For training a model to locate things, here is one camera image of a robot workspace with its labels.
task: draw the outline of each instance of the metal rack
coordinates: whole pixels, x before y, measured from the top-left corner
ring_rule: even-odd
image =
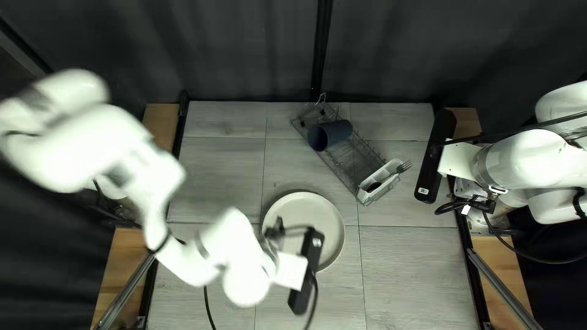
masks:
[[[326,93],[323,93],[318,102],[314,105],[306,105],[306,110],[300,116],[291,119],[290,123],[304,139],[307,139],[306,134],[309,127],[317,123],[335,120],[342,120],[338,115],[338,107],[332,109],[326,103]],[[386,164],[386,160],[381,158],[380,153],[354,129],[351,136],[345,141],[316,153],[355,197],[359,191],[359,184]],[[366,201],[361,201],[358,198],[357,200],[363,206],[368,206],[392,188],[393,184],[390,184],[373,198]]]

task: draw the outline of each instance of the black cable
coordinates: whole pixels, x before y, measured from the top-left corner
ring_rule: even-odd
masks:
[[[450,201],[446,204],[442,204],[441,206],[439,206],[434,211],[434,215],[440,215],[446,212],[458,210],[459,208],[462,208],[465,205],[469,205],[469,201]]]
[[[314,284],[314,302],[312,304],[312,309],[310,310],[310,316],[308,316],[308,320],[306,321],[306,326],[303,328],[303,330],[308,330],[310,328],[310,325],[312,324],[312,320],[314,319],[314,312],[316,311],[316,304],[318,302],[318,280],[316,279],[316,275],[314,273],[312,273],[312,276],[310,276],[310,280]]]
[[[208,321],[210,321],[210,326],[212,327],[212,330],[216,330],[216,326],[212,320],[212,314],[210,313],[210,305],[208,304],[208,287],[206,285],[204,286],[204,302],[206,303],[206,313],[208,313]]]
[[[483,217],[485,218],[485,221],[487,222],[487,225],[489,226],[489,229],[491,230],[491,232],[495,235],[495,237],[497,237],[497,239],[502,242],[505,247],[507,247],[508,249],[510,249],[511,251],[515,252],[517,255],[520,255],[526,259],[532,260],[532,261],[536,261],[536,262],[540,262],[541,264],[549,264],[549,265],[562,265],[562,264],[570,264],[572,262],[575,261],[579,261],[585,257],[587,257],[587,253],[578,255],[576,257],[573,258],[569,258],[569,259],[564,259],[564,260],[546,260],[546,259],[542,259],[542,258],[537,258],[534,256],[531,256],[525,252],[522,252],[514,247],[512,247],[511,245],[509,245],[506,241],[504,241],[503,238],[501,238],[496,232],[495,230],[493,230],[493,225],[491,224],[491,222],[489,221],[489,219],[487,218],[487,213],[485,211],[482,211],[483,213]]]
[[[586,111],[581,111],[579,113],[575,113],[573,115],[569,115],[569,116],[564,116],[564,117],[560,117],[560,118],[556,118],[556,119],[551,119],[551,120],[547,120],[545,122],[542,123],[537,123],[537,124],[532,124],[532,125],[528,125],[528,126],[524,126],[524,127],[520,127],[517,130],[512,130],[509,132],[501,132],[501,133],[493,133],[493,134],[481,134],[481,135],[476,135],[476,136],[469,136],[469,137],[463,137],[461,139],[455,139],[455,140],[449,140],[449,141],[445,141],[442,143],[439,143],[436,145],[436,147],[441,147],[441,146],[448,146],[449,144],[455,144],[455,143],[461,143],[461,142],[469,142],[469,141],[473,141],[473,140],[487,140],[489,138],[494,138],[494,137],[503,137],[506,135],[514,135],[514,134],[518,134],[521,132],[525,132],[527,130],[533,130],[533,129],[540,129],[546,126],[550,126],[550,125],[554,125],[554,124],[559,124],[562,122],[566,122],[569,120],[573,120],[573,119],[577,119],[577,118],[581,118],[587,116],[587,110]]]

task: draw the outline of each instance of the black pole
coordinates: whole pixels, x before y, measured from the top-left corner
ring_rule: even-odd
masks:
[[[316,35],[314,36],[314,59],[312,62],[312,83],[310,86],[310,98],[317,101],[322,93],[322,76],[324,63],[326,62],[326,49],[328,47],[328,33],[332,19],[332,6],[334,0],[318,0],[318,12],[316,14]]]

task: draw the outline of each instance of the fork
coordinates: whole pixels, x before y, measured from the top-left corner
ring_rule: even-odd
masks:
[[[410,169],[412,163],[411,160],[406,160],[404,161],[402,164],[398,165],[396,167],[396,170],[390,174],[389,176],[387,176],[386,178],[384,178],[383,180],[381,180],[381,182],[374,182],[372,184],[369,185],[369,187],[367,187],[367,189],[365,191],[367,191],[368,193],[372,192],[373,190],[381,187],[381,185],[387,181],[387,179],[391,178],[393,175],[395,174],[401,174],[404,173],[405,171],[407,171],[408,169]]]

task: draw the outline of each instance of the wooden edge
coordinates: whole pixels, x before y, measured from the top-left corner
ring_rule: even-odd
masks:
[[[143,116],[143,125],[155,137],[155,143],[169,152],[173,149],[179,109],[178,104],[151,104]]]
[[[155,143],[170,153],[176,135],[179,107],[178,104],[149,104],[143,116],[143,125],[151,132]],[[90,329],[96,325],[145,256],[146,247],[142,231],[131,228],[116,229]],[[118,314],[112,328],[131,328],[134,325],[139,315],[143,288],[144,277]]]
[[[454,130],[454,138],[476,136],[481,134],[481,123],[475,108],[448,107],[455,118],[457,126]],[[514,245],[511,237],[503,239]],[[471,236],[473,247],[481,258],[491,267],[501,281],[518,298],[520,303],[532,313],[528,300],[528,293],[524,285],[522,272],[519,268],[518,258],[514,252],[505,247],[494,236]],[[518,318],[501,299],[491,284],[481,275],[481,285],[485,294],[485,303],[489,312],[492,325],[497,330],[525,330]]]

